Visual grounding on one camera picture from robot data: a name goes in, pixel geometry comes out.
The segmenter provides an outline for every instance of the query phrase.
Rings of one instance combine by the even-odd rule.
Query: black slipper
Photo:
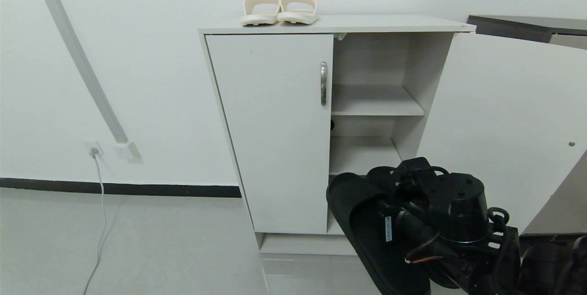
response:
[[[392,228],[386,229],[391,218],[382,216],[377,203],[387,196],[382,188],[354,173],[336,176],[327,189],[330,211],[379,291],[383,295],[429,295],[430,279],[424,269],[404,261],[415,245],[394,236]]]

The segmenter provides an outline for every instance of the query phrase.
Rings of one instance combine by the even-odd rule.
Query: white cable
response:
[[[96,162],[96,170],[98,170],[98,180],[100,180],[100,188],[102,190],[102,214],[104,216],[104,229],[102,230],[102,234],[100,235],[100,241],[98,241],[98,255],[97,255],[97,259],[96,259],[96,266],[94,267],[94,270],[92,271],[92,274],[90,275],[90,278],[88,279],[88,283],[86,283],[86,289],[84,289],[83,291],[83,295],[86,295],[86,292],[88,292],[88,286],[90,286],[90,281],[92,281],[92,277],[94,276],[94,273],[96,272],[96,269],[98,268],[98,265],[100,264],[100,257],[101,257],[101,253],[102,253],[102,246],[104,245],[104,243],[102,242],[103,238],[104,238],[104,234],[106,231],[106,210],[104,208],[104,184],[102,183],[102,176],[100,174],[100,165],[98,164],[98,160],[96,159],[96,153],[93,151],[90,151],[90,156],[94,159],[94,162]]]

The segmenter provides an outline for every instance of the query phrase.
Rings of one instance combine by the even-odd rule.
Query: cabinet shelf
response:
[[[357,255],[346,237],[316,234],[267,233],[259,251],[264,254]]]
[[[399,85],[336,84],[332,115],[404,117],[421,116],[424,111]]]
[[[364,175],[374,167],[395,167],[401,161],[390,138],[331,138],[330,174],[352,172]]]

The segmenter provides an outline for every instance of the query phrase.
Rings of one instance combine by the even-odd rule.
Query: electrical socket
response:
[[[90,154],[90,149],[96,147],[98,149],[98,155],[104,155],[104,151],[96,140],[82,140],[82,144],[86,149],[86,154]]]

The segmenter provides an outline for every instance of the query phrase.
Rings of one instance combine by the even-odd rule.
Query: wall outlet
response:
[[[117,143],[112,146],[116,155],[119,158],[125,160],[133,160],[138,159],[140,155],[138,154],[137,147],[134,145],[134,142],[126,142],[126,143]]]
[[[90,154],[90,149],[92,149],[92,147],[96,147],[98,149],[98,155],[104,155],[104,151],[96,140],[82,140],[82,144],[86,149],[86,154]]]

